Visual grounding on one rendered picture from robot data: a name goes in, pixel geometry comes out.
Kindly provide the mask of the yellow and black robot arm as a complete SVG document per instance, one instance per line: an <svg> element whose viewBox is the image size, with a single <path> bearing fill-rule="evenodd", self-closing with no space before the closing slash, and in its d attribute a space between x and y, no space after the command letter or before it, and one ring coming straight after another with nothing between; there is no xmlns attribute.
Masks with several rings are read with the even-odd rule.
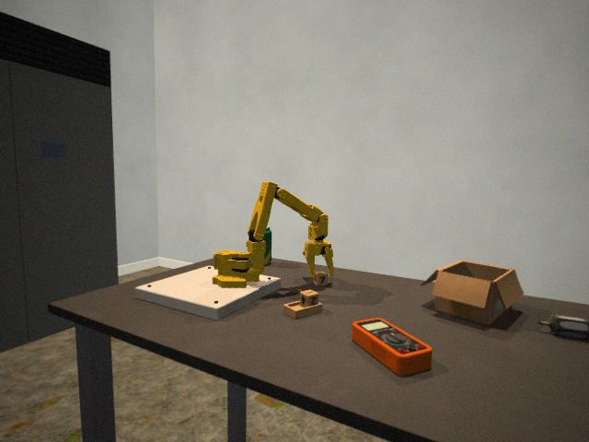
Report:
<svg viewBox="0 0 589 442"><path fill-rule="evenodd" d="M247 282L260 280L260 274L264 272L264 254L266 253L266 241L263 238L274 198L295 210L306 220L311 221L308 226L308 239L319 241L327 237L328 216L313 204L306 204L287 190L277 186L278 184L269 181L264 181L261 185L260 195L248 228L246 242L248 252L226 250L216 253L218 275L213 276L213 284L223 288L245 288ZM257 220L258 226L256 227ZM250 258L252 258L252 269L249 269L251 267ZM245 280L237 277L242 277Z"/></svg>

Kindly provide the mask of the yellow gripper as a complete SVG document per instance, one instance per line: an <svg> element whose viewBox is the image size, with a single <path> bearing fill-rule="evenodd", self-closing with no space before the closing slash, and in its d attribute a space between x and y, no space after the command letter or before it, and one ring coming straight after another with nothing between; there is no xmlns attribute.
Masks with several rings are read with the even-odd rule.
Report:
<svg viewBox="0 0 589 442"><path fill-rule="evenodd" d="M331 278L333 275L334 267L333 267L333 250L331 248L331 243L325 240L319 241L306 241L305 242L305 249L302 252L305 257L309 267L309 270L312 274L313 279L316 278L315 276L315 256L322 255L325 258L325 261L329 268L329 277Z"/></svg>

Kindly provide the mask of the green drink can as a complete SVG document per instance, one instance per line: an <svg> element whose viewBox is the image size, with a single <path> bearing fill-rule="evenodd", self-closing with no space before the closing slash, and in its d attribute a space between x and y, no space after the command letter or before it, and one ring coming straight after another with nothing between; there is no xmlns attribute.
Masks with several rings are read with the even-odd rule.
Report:
<svg viewBox="0 0 589 442"><path fill-rule="evenodd" d="M266 241L266 253L264 254L264 265L271 262L271 230L266 228L266 232L263 238Z"/></svg>

